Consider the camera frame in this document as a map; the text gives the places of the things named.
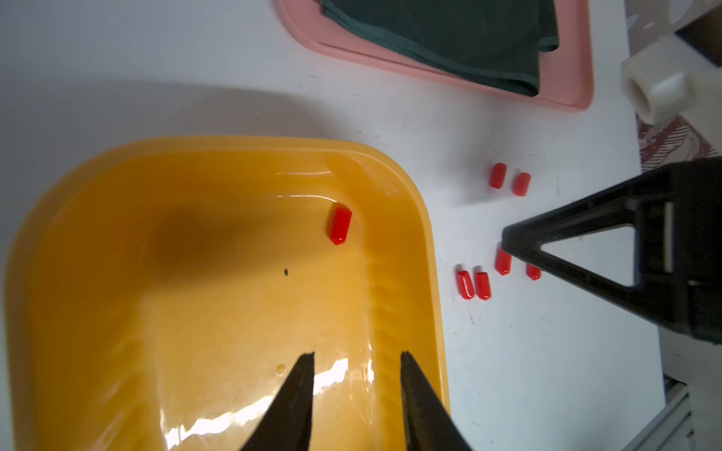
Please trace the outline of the yellow plastic storage box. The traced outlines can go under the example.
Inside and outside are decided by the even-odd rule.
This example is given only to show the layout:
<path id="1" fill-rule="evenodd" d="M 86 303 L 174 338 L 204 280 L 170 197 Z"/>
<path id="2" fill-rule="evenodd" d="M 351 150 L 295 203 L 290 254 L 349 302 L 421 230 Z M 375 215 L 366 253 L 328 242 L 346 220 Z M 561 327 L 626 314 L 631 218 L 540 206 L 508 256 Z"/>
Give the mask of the yellow plastic storage box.
<path id="1" fill-rule="evenodd" d="M 311 448 L 401 450 L 400 355 L 449 397 L 435 264 L 419 190 L 364 145 L 175 137 L 97 156 L 9 253 L 11 446 L 237 450 L 314 353 Z"/>

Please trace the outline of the red protection sleeve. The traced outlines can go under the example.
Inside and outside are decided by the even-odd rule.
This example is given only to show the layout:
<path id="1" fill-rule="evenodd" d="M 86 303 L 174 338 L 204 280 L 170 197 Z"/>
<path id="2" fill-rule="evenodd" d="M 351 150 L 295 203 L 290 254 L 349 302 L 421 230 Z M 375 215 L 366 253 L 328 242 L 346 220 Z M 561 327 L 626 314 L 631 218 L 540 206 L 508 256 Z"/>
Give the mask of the red protection sleeve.
<path id="1" fill-rule="evenodd" d="M 483 301 L 490 300 L 493 293 L 489 274 L 487 272 L 475 272 L 474 281 L 477 296 Z"/>
<path id="2" fill-rule="evenodd" d="M 531 280 L 540 280 L 542 277 L 542 270 L 534 265 L 528 264 L 526 265 L 526 275 Z"/>
<path id="3" fill-rule="evenodd" d="M 496 261 L 494 262 L 494 267 L 500 275 L 508 275 L 511 272 L 512 262 L 513 257 L 501 247 L 498 248 L 498 251 L 496 252 Z"/>
<path id="4" fill-rule="evenodd" d="M 464 300 L 472 300 L 475 296 L 474 282 L 471 274 L 466 270 L 456 272 L 457 289 Z"/>
<path id="5" fill-rule="evenodd" d="M 531 182 L 531 175 L 526 172 L 520 172 L 513 181 L 513 193 L 517 197 L 525 197 Z"/>
<path id="6" fill-rule="evenodd" d="M 505 183 L 507 170 L 508 167 L 505 163 L 496 163 L 492 168 L 489 185 L 496 190 L 500 190 Z"/>
<path id="7" fill-rule="evenodd" d="M 342 204 L 335 206 L 328 226 L 328 236 L 332 244 L 342 245 L 346 243 L 352 220 L 353 213 L 348 207 Z"/>

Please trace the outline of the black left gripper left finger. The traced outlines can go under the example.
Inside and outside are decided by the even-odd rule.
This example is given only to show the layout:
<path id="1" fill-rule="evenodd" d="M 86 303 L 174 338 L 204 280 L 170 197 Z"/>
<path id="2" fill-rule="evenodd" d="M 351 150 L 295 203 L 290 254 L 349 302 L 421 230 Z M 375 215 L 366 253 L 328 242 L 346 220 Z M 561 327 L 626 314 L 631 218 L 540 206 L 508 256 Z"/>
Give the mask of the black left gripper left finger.
<path id="1" fill-rule="evenodd" d="M 242 451 L 309 449 L 314 364 L 314 353 L 304 353 L 297 359 Z"/>

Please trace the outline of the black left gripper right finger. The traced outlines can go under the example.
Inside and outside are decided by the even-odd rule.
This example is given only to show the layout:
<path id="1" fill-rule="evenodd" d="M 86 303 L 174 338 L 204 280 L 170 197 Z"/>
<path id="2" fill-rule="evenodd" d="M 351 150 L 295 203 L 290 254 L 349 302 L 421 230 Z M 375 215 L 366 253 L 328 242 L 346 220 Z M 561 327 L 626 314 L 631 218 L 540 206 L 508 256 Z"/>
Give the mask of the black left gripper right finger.
<path id="1" fill-rule="evenodd" d="M 409 351 L 400 355 L 400 387 L 407 450 L 471 450 Z"/>

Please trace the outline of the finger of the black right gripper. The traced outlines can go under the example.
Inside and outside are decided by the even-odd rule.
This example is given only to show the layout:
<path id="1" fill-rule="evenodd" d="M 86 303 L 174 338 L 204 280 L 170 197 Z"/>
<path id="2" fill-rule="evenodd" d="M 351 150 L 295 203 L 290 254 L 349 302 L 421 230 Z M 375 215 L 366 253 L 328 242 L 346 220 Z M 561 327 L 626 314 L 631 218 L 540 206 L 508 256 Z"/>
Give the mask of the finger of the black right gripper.
<path id="1" fill-rule="evenodd" d="M 624 286 L 543 246 L 633 227 L 635 282 Z M 502 231 L 502 249 L 677 334 L 721 341 L 721 160 L 670 163 Z"/>

